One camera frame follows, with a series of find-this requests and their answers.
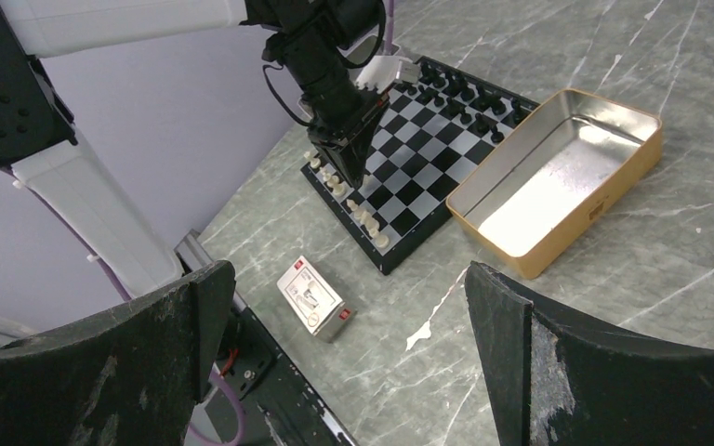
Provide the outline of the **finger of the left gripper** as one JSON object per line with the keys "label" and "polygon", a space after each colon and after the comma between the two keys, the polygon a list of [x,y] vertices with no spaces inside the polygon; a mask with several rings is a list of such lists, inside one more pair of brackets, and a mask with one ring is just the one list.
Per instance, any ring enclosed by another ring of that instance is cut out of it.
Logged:
{"label": "finger of the left gripper", "polygon": [[341,179],[359,189],[364,183],[364,171],[380,116],[357,123],[352,129],[316,128],[316,149],[337,171]]}

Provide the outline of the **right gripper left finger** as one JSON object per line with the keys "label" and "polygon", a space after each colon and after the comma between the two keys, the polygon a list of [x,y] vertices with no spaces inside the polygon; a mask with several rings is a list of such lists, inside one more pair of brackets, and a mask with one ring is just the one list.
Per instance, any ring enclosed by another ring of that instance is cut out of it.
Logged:
{"label": "right gripper left finger", "polygon": [[235,287],[217,261],[0,347],[0,445],[180,445],[205,399]]}

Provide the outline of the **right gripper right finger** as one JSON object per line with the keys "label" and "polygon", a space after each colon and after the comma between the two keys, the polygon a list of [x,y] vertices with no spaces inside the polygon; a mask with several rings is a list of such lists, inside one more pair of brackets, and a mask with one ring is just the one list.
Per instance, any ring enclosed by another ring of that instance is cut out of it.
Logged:
{"label": "right gripper right finger", "polygon": [[479,262],[465,294],[503,445],[714,445],[714,349],[639,334]]}

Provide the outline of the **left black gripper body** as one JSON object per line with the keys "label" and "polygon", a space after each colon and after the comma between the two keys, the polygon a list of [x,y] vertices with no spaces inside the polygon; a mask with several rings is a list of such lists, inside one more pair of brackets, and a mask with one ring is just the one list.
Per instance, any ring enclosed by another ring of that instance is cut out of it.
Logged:
{"label": "left black gripper body", "polygon": [[387,91],[356,85],[348,61],[316,31],[277,33],[276,56],[313,111],[311,141],[334,161],[365,161],[388,108]]}

